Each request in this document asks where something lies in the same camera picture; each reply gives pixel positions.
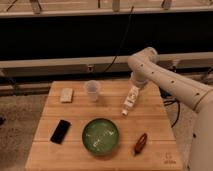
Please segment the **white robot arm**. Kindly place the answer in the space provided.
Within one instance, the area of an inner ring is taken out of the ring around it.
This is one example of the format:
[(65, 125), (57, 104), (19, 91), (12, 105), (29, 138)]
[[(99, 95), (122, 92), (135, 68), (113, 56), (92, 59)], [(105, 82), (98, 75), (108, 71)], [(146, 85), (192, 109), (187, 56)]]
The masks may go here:
[(143, 88), (149, 80), (198, 114), (188, 160), (188, 171), (213, 171), (213, 87), (164, 69), (156, 64), (152, 47), (127, 59), (131, 81)]

